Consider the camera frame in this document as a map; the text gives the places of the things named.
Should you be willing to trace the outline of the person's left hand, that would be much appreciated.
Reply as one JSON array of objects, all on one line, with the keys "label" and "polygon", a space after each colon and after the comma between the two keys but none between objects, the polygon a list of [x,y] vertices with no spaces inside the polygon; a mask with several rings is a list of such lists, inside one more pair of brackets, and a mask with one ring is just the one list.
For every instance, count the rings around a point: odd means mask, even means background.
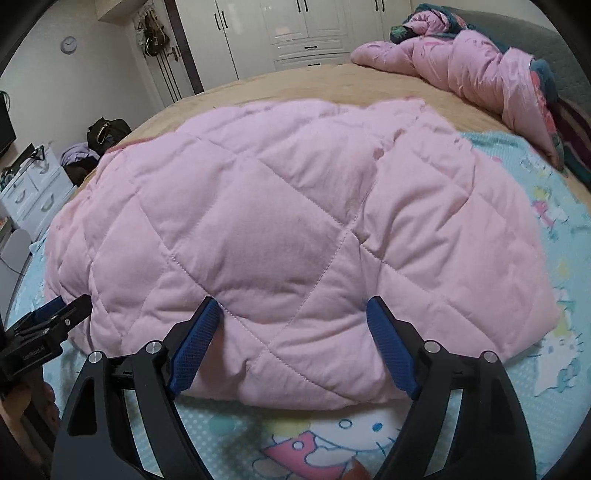
[{"label": "person's left hand", "polygon": [[1,419],[17,450],[34,467],[50,467],[52,448],[43,433],[53,437],[60,412],[54,389],[38,368],[24,375],[9,393],[1,394]]}]

